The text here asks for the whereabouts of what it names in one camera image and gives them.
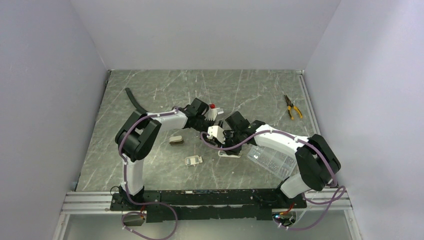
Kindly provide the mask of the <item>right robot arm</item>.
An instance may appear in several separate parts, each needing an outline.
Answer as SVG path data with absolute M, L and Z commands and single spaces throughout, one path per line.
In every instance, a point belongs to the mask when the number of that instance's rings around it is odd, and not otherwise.
M 284 177 L 275 193 L 275 202 L 282 208 L 293 203 L 296 196 L 309 190 L 321 191 L 338 185 L 336 173 L 341 164 L 326 140 L 319 134 L 310 137 L 278 130 L 263 121 L 249 122 L 239 112 L 226 119 L 229 129 L 208 128 L 211 138 L 220 143 L 219 150 L 235 156 L 244 144 L 272 149 L 295 160 L 298 173 Z

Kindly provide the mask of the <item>brown stapler base part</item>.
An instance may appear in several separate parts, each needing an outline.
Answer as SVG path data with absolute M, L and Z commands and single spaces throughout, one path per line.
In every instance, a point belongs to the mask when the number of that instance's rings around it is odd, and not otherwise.
M 172 136 L 168 140 L 170 145 L 179 145 L 184 143 L 184 138 L 181 135 Z

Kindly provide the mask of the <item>white staple box tray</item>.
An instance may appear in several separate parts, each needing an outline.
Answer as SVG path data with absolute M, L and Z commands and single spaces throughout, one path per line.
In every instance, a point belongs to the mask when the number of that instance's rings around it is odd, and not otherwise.
M 201 164 L 203 162 L 203 158 L 199 155 L 188 156 L 184 159 L 184 163 L 186 166 L 195 166 Z

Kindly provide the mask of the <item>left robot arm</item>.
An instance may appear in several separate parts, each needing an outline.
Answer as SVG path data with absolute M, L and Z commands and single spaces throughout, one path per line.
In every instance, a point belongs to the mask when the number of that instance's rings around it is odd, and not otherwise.
M 143 204 L 144 159 L 151 152 L 161 132 L 194 129 L 206 132 L 216 122 L 223 110 L 195 98 L 184 107 L 174 106 L 165 112 L 148 112 L 139 106 L 127 119 L 115 136 L 118 154 L 122 158 L 125 191 L 123 203 L 130 210 L 137 210 Z

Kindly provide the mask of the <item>pale green white stapler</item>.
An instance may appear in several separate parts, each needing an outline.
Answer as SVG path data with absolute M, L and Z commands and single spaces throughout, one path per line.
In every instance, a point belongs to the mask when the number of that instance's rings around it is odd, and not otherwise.
M 217 154 L 221 158 L 240 158 L 242 156 L 242 154 L 239 152 L 224 151 L 224 150 L 219 150 Z

